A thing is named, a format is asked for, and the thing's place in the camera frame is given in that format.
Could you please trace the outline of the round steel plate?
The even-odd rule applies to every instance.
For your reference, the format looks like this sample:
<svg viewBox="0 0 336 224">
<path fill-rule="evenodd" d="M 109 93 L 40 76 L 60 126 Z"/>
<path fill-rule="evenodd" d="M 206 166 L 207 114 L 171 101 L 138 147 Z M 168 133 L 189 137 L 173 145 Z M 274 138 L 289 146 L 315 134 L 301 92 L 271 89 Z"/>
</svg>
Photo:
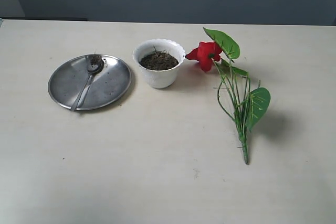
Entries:
<svg viewBox="0 0 336 224">
<path fill-rule="evenodd" d="M 116 102 L 128 91 L 132 82 L 129 66 L 120 58 L 95 54 L 102 60 L 98 73 L 90 75 L 87 69 L 89 55 L 68 60 L 59 66 L 48 82 L 50 97 L 66 109 L 76 111 L 99 109 Z"/>
</svg>

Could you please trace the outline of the steel spork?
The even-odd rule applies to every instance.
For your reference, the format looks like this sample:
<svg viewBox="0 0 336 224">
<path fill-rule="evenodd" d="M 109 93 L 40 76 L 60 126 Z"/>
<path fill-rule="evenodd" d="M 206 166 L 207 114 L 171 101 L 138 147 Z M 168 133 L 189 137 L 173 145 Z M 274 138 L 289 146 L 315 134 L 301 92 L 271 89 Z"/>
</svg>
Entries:
<svg viewBox="0 0 336 224">
<path fill-rule="evenodd" d="M 77 109 L 77 106 L 79 104 L 80 98 L 83 94 L 85 87 L 88 85 L 89 82 L 92 81 L 92 78 L 94 77 L 94 75 L 96 75 L 98 72 L 101 71 L 102 66 L 103 66 L 103 63 L 102 63 L 101 55 L 93 54 L 93 55 L 86 56 L 86 71 L 87 71 L 88 76 L 85 80 L 84 85 L 80 89 L 74 103 L 72 104 L 70 108 L 71 111 L 74 111 Z"/>
</svg>

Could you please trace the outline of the red artificial anthurium flower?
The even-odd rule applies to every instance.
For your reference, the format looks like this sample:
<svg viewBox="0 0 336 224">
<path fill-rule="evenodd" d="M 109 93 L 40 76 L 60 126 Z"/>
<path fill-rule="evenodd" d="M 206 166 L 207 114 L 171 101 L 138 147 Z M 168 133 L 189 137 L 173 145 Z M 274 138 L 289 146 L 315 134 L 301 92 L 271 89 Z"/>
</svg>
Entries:
<svg viewBox="0 0 336 224">
<path fill-rule="evenodd" d="M 234 122 L 244 163 L 249 165 L 247 134 L 267 112 L 271 94 L 260 83 L 253 89 L 249 72 L 234 65 L 240 57 L 240 47 L 231 36 L 205 27 L 203 31 L 211 41 L 201 41 L 185 58 L 197 61 L 203 72 L 216 68 L 220 77 L 217 102 Z"/>
</svg>

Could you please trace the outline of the white plastic flower pot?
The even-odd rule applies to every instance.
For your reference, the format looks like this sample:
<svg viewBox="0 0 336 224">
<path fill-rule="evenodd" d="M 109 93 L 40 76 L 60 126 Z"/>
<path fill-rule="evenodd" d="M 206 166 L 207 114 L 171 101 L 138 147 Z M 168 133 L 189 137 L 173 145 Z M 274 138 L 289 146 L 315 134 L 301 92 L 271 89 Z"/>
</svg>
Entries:
<svg viewBox="0 0 336 224">
<path fill-rule="evenodd" d="M 135 48 L 133 59 L 148 85 L 164 89 L 175 81 L 185 59 L 185 50 L 168 39 L 151 39 Z"/>
</svg>

